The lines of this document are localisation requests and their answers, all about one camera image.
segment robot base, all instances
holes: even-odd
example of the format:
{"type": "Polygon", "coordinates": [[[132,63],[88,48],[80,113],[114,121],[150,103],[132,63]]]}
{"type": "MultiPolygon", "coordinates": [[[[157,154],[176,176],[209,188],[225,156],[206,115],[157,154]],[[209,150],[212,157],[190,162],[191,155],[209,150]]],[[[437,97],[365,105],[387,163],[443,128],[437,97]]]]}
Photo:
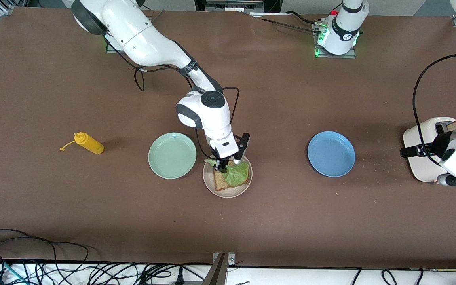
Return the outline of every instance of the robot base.
{"type": "MultiPolygon", "coordinates": [[[[322,18],[320,20],[320,22],[327,23],[328,22],[328,18],[322,18]]],[[[313,30],[317,30],[317,31],[323,31],[324,30],[324,29],[322,29],[322,27],[320,25],[312,24],[312,27],[313,27],[313,30]]],[[[319,34],[314,34],[314,49],[315,49],[315,56],[316,57],[356,58],[356,56],[355,56],[355,48],[354,47],[351,47],[350,51],[347,52],[346,54],[337,55],[337,54],[329,53],[327,50],[325,50],[324,47],[322,47],[318,43],[319,37],[320,37],[319,34]]]]}
{"type": "MultiPolygon", "coordinates": [[[[421,123],[424,143],[431,143],[440,132],[447,132],[447,125],[454,121],[455,119],[451,117],[436,117],[421,123]]],[[[405,131],[403,138],[405,147],[421,144],[416,126],[405,131]]],[[[436,182],[439,175],[447,173],[442,167],[433,164],[428,157],[409,157],[408,159],[414,177],[422,182],[436,182]]],[[[437,156],[432,156],[432,159],[440,161],[437,156]]]]}

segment power cord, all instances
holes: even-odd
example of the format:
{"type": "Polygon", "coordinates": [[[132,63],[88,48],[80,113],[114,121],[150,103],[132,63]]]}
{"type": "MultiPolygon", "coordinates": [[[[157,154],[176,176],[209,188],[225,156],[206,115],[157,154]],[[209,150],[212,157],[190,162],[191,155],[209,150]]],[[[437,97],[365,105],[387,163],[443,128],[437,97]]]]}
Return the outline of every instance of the power cord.
{"type": "Polygon", "coordinates": [[[177,280],[175,281],[176,285],[183,285],[185,283],[184,276],[182,275],[182,266],[179,267],[179,273],[177,274],[177,280]]]}
{"type": "MultiPolygon", "coordinates": [[[[416,80],[416,84],[414,85],[414,90],[413,90],[413,114],[414,114],[414,120],[416,121],[416,126],[418,128],[418,135],[420,136],[420,142],[422,143],[422,148],[425,150],[425,142],[423,140],[423,134],[422,134],[422,127],[420,126],[420,120],[418,119],[418,114],[416,113],[416,91],[418,90],[418,85],[420,84],[420,80],[422,80],[423,75],[427,70],[429,70],[430,67],[435,65],[436,63],[440,63],[441,61],[449,58],[454,58],[456,57],[456,54],[451,54],[447,55],[445,57],[439,58],[438,60],[434,61],[433,63],[429,64],[425,69],[422,71],[420,76],[418,76],[418,80],[416,80]]],[[[425,154],[429,158],[430,161],[432,161],[435,165],[440,166],[437,161],[435,161],[429,154],[428,151],[425,151],[425,154]]]]}
{"type": "Polygon", "coordinates": [[[385,270],[381,271],[381,277],[383,278],[383,281],[387,285],[397,285],[397,280],[395,280],[395,277],[393,276],[393,274],[388,269],[385,269],[385,270]],[[385,273],[387,273],[387,272],[390,275],[391,279],[393,280],[393,284],[390,284],[390,282],[388,282],[387,278],[385,277],[385,273]]]}
{"type": "Polygon", "coordinates": [[[284,12],[284,14],[293,14],[293,15],[297,16],[300,20],[302,20],[306,23],[314,24],[314,21],[307,20],[306,18],[304,18],[300,14],[298,14],[296,11],[286,11],[286,12],[284,12]]]}
{"type": "Polygon", "coordinates": [[[335,11],[335,9],[337,9],[338,7],[340,7],[342,5],[342,2],[339,3],[339,5],[335,6],[335,8],[332,9],[332,11],[335,11]]]}
{"type": "Polygon", "coordinates": [[[265,22],[270,22],[270,23],[274,23],[274,24],[277,24],[277,25],[282,25],[282,26],[285,26],[285,27],[290,27],[290,28],[293,28],[293,29],[298,29],[298,30],[303,30],[303,31],[309,31],[313,34],[321,34],[320,31],[318,30],[311,30],[311,29],[306,29],[306,28],[302,28],[302,27],[297,27],[297,26],[293,26],[293,25],[290,25],[290,24],[285,24],[285,23],[281,23],[281,22],[276,22],[276,21],[272,21],[272,20],[268,20],[268,19],[261,19],[259,18],[260,20],[262,21],[265,21],[265,22]]]}
{"type": "MultiPolygon", "coordinates": [[[[16,232],[16,233],[20,233],[24,236],[20,236],[20,237],[13,237],[13,238],[9,238],[3,242],[0,242],[0,246],[3,245],[4,243],[8,242],[8,241],[11,241],[11,240],[15,240],[15,239],[20,239],[20,238],[31,238],[31,239],[35,239],[35,240],[39,240],[39,241],[43,241],[43,242],[46,242],[48,243],[51,247],[52,247],[52,250],[53,250],[53,253],[54,253],[54,264],[56,265],[56,269],[58,270],[58,273],[59,275],[63,278],[59,283],[58,285],[61,285],[61,283],[63,283],[63,281],[66,281],[66,283],[68,283],[69,285],[73,285],[72,283],[70,283],[67,278],[69,276],[71,276],[71,274],[73,274],[73,272],[71,272],[69,275],[67,276],[64,276],[62,275],[61,273],[61,270],[59,269],[59,266],[58,266],[58,263],[57,263],[57,252],[56,252],[56,247],[55,245],[75,245],[76,247],[81,247],[85,250],[85,257],[83,259],[83,261],[80,263],[80,265],[78,266],[77,269],[80,269],[80,267],[82,267],[82,265],[85,263],[85,261],[87,260],[87,257],[89,256],[89,249],[84,246],[84,245],[80,245],[78,243],[73,243],[73,242],[63,242],[63,241],[49,241],[45,238],[41,238],[41,237],[38,237],[38,236],[32,236],[24,231],[20,231],[20,230],[15,230],[15,229],[0,229],[0,231],[9,231],[9,232],[16,232]]],[[[0,272],[0,275],[2,276],[2,274],[4,274],[4,267],[2,268],[2,271],[0,272]]]]}
{"type": "MultiPolygon", "coordinates": [[[[235,109],[237,108],[237,102],[239,101],[240,89],[237,87],[224,87],[224,88],[218,89],[217,91],[223,91],[223,90],[228,90],[228,89],[237,90],[237,97],[235,98],[235,103],[233,104],[233,109],[232,109],[232,116],[230,117],[230,124],[231,124],[233,121],[233,115],[235,115],[235,109]]],[[[199,147],[199,150],[201,151],[201,153],[203,153],[203,155],[205,155],[205,157],[207,157],[207,158],[212,158],[212,157],[210,157],[210,155],[208,155],[204,152],[203,148],[201,148],[200,139],[198,137],[198,130],[196,128],[195,128],[195,135],[197,137],[198,147],[199,147]]],[[[230,160],[230,158],[226,157],[226,158],[221,158],[221,159],[217,159],[217,160],[224,161],[224,160],[230,160]]]]}
{"type": "Polygon", "coordinates": [[[423,277],[423,268],[418,269],[420,271],[420,276],[418,276],[418,280],[416,281],[416,285],[420,285],[420,281],[422,281],[423,277]]]}
{"type": "Polygon", "coordinates": [[[353,281],[351,282],[351,285],[355,285],[356,280],[358,279],[358,276],[360,275],[360,272],[362,272],[362,268],[361,268],[361,267],[358,267],[358,271],[357,271],[357,273],[355,274],[355,278],[353,278],[353,281]]]}

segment mustard bottle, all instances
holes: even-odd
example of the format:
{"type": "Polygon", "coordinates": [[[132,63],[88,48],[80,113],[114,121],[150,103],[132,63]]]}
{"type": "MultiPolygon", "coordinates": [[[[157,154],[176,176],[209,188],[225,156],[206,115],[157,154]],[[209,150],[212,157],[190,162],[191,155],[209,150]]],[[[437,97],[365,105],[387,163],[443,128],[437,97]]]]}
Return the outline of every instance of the mustard bottle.
{"type": "Polygon", "coordinates": [[[87,135],[85,132],[78,132],[74,135],[75,140],[69,142],[68,144],[60,148],[61,151],[65,151],[65,148],[70,144],[76,143],[94,154],[100,154],[103,152],[103,145],[100,144],[100,142],[96,139],[93,139],[93,137],[91,137],[90,135],[87,135]]]}

